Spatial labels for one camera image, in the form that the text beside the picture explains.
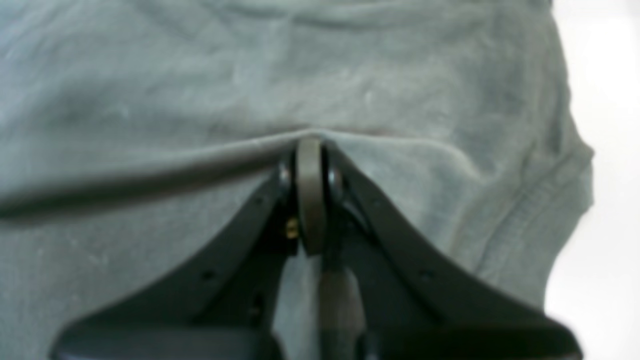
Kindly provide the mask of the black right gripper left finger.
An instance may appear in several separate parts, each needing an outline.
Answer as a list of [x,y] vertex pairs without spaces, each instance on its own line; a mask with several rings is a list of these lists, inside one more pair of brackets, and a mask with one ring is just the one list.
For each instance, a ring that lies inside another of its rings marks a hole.
[[283,360],[281,277],[323,248],[323,142],[307,137],[197,254],[61,331],[53,360]]

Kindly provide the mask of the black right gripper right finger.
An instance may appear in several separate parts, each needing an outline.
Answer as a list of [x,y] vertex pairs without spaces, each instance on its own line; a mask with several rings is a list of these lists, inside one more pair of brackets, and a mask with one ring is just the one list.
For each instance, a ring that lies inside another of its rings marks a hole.
[[337,145],[322,150],[325,360],[581,360],[571,330],[448,259]]

